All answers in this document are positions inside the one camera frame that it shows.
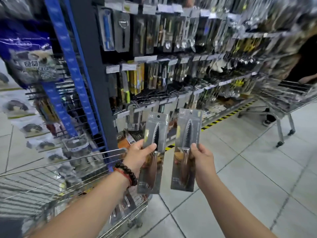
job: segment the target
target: forearm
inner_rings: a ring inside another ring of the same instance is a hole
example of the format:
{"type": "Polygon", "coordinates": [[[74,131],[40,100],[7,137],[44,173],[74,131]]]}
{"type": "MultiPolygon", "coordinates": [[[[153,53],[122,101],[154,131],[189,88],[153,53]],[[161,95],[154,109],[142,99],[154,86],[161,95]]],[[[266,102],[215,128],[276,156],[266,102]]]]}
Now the forearm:
{"type": "Polygon", "coordinates": [[[217,175],[206,177],[201,190],[226,238],[276,238],[236,199],[217,175]]]}
{"type": "Polygon", "coordinates": [[[128,186],[128,179],[113,172],[31,238],[96,238],[128,186]]]}

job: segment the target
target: metal shopping cart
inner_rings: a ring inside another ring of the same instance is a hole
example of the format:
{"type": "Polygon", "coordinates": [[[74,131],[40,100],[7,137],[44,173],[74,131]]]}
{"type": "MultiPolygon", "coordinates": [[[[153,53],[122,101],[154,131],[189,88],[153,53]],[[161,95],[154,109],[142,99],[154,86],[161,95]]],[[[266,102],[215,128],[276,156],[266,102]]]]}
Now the metal shopping cart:
{"type": "Polygon", "coordinates": [[[250,107],[246,111],[240,112],[238,118],[247,112],[261,115],[272,115],[277,121],[279,142],[276,147],[284,144],[281,128],[281,119],[288,116],[291,130],[288,136],[295,133],[294,121],[291,112],[313,102],[317,99],[317,86],[315,84],[299,84],[284,80],[264,77],[259,81],[253,90],[254,95],[265,103],[265,106],[250,107]]]}
{"type": "MultiPolygon", "coordinates": [[[[117,149],[0,175],[0,222],[11,221],[17,226],[12,225],[9,229],[19,227],[19,237],[29,237],[91,191],[110,173],[110,165],[114,162],[107,161],[121,156],[124,151],[117,149]]],[[[141,227],[141,215],[147,208],[148,200],[147,196],[137,194],[135,187],[129,188],[99,238],[123,237],[131,228],[141,227]]]]}

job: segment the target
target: hazard tape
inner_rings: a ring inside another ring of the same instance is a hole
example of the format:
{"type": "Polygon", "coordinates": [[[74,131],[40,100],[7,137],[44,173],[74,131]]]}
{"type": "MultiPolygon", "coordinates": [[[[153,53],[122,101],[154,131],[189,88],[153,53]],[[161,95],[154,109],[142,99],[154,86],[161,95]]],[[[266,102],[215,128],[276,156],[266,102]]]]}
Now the hazard tape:
{"type": "MultiPolygon", "coordinates": [[[[229,117],[232,116],[232,115],[235,115],[236,113],[238,113],[238,112],[240,112],[241,110],[243,110],[243,109],[249,107],[250,105],[252,105],[252,104],[255,103],[255,102],[256,102],[256,100],[254,100],[254,101],[252,101],[252,102],[250,102],[250,103],[248,103],[248,104],[242,106],[241,108],[238,108],[237,110],[231,112],[230,114],[227,114],[226,116],[223,116],[222,118],[217,119],[216,121],[214,121],[214,122],[212,122],[212,123],[210,123],[210,124],[207,124],[206,126],[204,126],[204,127],[201,128],[201,131],[204,132],[206,129],[210,128],[211,126],[213,126],[213,125],[219,123],[219,122],[222,121],[222,120],[225,120],[226,118],[229,118],[229,117]]],[[[175,147],[175,143],[174,143],[174,144],[171,144],[171,145],[169,145],[169,146],[167,146],[167,147],[165,148],[165,151],[168,151],[168,150],[170,150],[170,149],[172,149],[172,148],[174,148],[174,147],[175,147]]]]}

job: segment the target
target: person's left hand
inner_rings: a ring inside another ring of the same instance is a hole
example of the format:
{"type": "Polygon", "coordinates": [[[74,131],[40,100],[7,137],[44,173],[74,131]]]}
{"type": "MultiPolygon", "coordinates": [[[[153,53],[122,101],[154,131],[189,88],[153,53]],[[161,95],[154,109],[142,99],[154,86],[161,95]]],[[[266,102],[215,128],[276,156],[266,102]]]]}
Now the person's left hand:
{"type": "Polygon", "coordinates": [[[129,148],[127,155],[123,160],[123,164],[126,165],[134,173],[135,177],[138,178],[140,174],[140,168],[145,162],[145,158],[148,154],[152,153],[156,144],[153,143],[145,149],[141,149],[143,146],[144,140],[141,139],[138,142],[132,144],[129,148]]]}

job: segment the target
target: floor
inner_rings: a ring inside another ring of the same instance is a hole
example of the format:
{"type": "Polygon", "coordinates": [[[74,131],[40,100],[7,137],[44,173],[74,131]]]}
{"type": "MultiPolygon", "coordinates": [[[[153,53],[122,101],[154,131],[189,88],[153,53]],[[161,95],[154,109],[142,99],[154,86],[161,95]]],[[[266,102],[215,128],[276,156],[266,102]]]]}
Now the floor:
{"type": "MultiPolygon", "coordinates": [[[[219,177],[230,191],[278,237],[316,237],[317,103],[292,114],[296,134],[278,142],[276,126],[262,126],[264,117],[234,115],[201,133],[200,141],[215,156],[219,177]]],[[[286,135],[290,129],[282,120],[286,135]]],[[[0,174],[46,164],[25,138],[0,114],[0,174]]],[[[153,195],[141,228],[128,238],[224,237],[197,185],[193,193],[171,190],[174,149],[165,153],[161,191],[153,195]]]]}

